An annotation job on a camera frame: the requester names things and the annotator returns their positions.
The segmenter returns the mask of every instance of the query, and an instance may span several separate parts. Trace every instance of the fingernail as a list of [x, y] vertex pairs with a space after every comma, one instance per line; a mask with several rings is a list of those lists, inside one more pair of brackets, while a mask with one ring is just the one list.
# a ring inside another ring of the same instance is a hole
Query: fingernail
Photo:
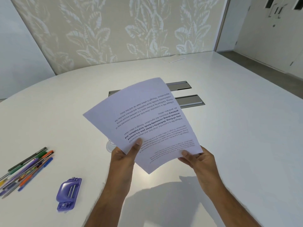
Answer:
[[142, 139], [141, 139], [141, 138], [138, 138], [137, 141], [136, 141], [136, 144], [142, 145]]
[[186, 150], [183, 150], [181, 154], [185, 157], [187, 156], [188, 152]]

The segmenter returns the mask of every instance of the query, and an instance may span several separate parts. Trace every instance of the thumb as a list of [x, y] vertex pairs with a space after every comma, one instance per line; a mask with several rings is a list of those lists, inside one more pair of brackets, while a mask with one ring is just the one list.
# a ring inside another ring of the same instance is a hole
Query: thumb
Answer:
[[141, 146], [142, 146], [142, 139], [138, 138], [136, 143], [132, 146], [130, 151], [127, 153], [127, 156], [131, 157], [132, 160], [134, 161], [134, 159], [136, 158]]
[[187, 161], [189, 161], [192, 165], [194, 165], [198, 161], [198, 159], [195, 156], [191, 155], [186, 150], [182, 151], [182, 155], [183, 155], [183, 158], [185, 158]]

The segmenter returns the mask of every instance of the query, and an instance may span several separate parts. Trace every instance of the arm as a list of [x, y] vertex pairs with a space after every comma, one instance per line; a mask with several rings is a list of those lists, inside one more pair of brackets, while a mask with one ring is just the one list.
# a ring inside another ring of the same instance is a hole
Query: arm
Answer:
[[261, 227], [224, 186], [214, 156], [205, 148], [203, 153], [191, 155], [183, 151], [179, 160], [194, 169], [199, 183], [213, 202], [226, 227]]
[[117, 227], [123, 202], [131, 187], [134, 159], [142, 145], [138, 139], [128, 154], [119, 148], [112, 151], [108, 178], [85, 227]]

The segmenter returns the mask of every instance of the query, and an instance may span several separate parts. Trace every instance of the hand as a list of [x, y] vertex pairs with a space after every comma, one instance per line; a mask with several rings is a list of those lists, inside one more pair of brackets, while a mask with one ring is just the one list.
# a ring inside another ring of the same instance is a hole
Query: hand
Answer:
[[225, 186], [220, 178], [213, 154], [204, 147], [201, 148], [203, 153], [197, 155], [191, 155], [184, 150], [182, 151], [183, 158], [178, 159], [194, 169], [203, 191], [210, 197]]
[[142, 139], [139, 138], [127, 155], [118, 147], [112, 151], [108, 178], [103, 190], [108, 196], [124, 200], [129, 193], [132, 172], [134, 169], [134, 159], [136, 158], [141, 145]]

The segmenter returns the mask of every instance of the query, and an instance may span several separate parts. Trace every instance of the white table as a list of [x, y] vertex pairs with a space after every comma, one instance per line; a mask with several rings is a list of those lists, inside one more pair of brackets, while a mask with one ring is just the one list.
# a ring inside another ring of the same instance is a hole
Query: white table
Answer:
[[[303, 222], [303, 100], [214, 53], [104, 64], [55, 76], [0, 103], [0, 174], [44, 146], [54, 160], [0, 201], [0, 226], [82, 226], [106, 180], [107, 138], [82, 114], [111, 90], [149, 78], [188, 81], [206, 103], [183, 109], [226, 186], [264, 226]], [[58, 213], [62, 182], [83, 178], [76, 206]], [[134, 167], [120, 226], [221, 226], [194, 172], [178, 160], [152, 174]]]

